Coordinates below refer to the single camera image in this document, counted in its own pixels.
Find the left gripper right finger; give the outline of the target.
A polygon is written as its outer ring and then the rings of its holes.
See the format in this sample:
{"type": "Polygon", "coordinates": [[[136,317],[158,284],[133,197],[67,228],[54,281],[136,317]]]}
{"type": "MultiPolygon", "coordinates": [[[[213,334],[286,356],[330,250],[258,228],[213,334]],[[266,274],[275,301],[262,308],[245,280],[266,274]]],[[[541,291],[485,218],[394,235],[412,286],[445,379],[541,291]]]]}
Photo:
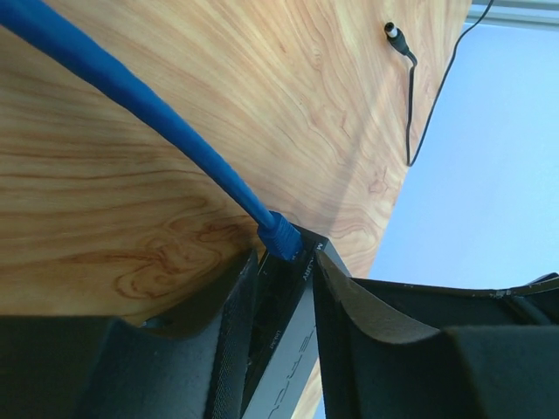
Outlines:
{"type": "Polygon", "coordinates": [[[329,418],[555,418],[556,326],[428,326],[324,252],[314,310],[329,418]]]}

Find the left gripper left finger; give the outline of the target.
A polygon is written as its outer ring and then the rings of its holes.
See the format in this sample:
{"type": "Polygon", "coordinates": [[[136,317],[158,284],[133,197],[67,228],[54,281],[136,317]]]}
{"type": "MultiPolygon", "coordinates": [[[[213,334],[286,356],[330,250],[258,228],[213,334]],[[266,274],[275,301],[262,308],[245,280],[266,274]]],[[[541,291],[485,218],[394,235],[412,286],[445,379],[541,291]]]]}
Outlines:
{"type": "Polygon", "coordinates": [[[258,258],[134,326],[116,316],[1,319],[4,418],[238,418],[258,258]]]}

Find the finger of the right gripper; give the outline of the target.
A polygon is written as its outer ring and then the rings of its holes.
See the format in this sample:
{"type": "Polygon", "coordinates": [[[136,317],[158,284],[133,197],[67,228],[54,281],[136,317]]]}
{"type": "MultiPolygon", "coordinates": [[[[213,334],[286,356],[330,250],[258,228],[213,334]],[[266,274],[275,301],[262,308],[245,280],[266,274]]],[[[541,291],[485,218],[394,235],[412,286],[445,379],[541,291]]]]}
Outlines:
{"type": "Polygon", "coordinates": [[[428,326],[558,324],[558,274],[506,289],[458,289],[354,280],[399,312],[428,326]]]}

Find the black network switch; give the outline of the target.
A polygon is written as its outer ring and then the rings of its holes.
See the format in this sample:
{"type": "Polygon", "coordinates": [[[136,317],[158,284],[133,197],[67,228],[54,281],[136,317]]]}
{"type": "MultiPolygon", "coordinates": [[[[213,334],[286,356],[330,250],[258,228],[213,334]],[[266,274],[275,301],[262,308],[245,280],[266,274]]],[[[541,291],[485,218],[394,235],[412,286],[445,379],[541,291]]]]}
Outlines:
{"type": "Polygon", "coordinates": [[[303,250],[296,261],[265,253],[259,262],[242,418],[290,418],[318,360],[315,252],[324,251],[349,274],[328,238],[302,227],[297,229],[303,250]]]}

